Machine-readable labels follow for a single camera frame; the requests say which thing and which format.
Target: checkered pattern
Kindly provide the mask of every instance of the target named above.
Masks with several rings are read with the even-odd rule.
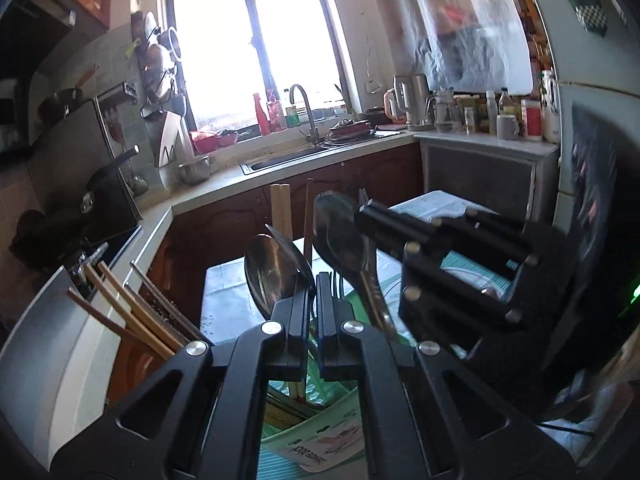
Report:
[[[607,13],[601,6],[587,5],[575,7],[575,13],[582,26],[589,32],[605,35],[607,31]]]

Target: white bottle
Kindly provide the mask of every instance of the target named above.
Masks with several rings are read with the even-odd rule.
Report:
[[[486,92],[486,113],[489,115],[489,133],[498,134],[498,103],[495,102],[495,92],[488,90]]]

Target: gray cabinet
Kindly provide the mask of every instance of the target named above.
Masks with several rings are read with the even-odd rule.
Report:
[[[439,189],[510,218],[552,222],[558,190],[557,146],[487,135],[417,137],[425,192]]]

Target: window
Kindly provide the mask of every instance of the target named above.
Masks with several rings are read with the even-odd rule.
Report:
[[[324,0],[167,0],[180,34],[191,130],[242,130],[257,123],[273,89],[283,107],[301,84],[312,108],[342,100],[346,88]]]

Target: stainless steel kettle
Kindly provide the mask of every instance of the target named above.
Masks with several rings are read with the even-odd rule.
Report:
[[[410,132],[433,130],[433,121],[427,115],[427,100],[430,90],[424,74],[397,75],[394,77],[394,91],[398,109],[406,114]]]

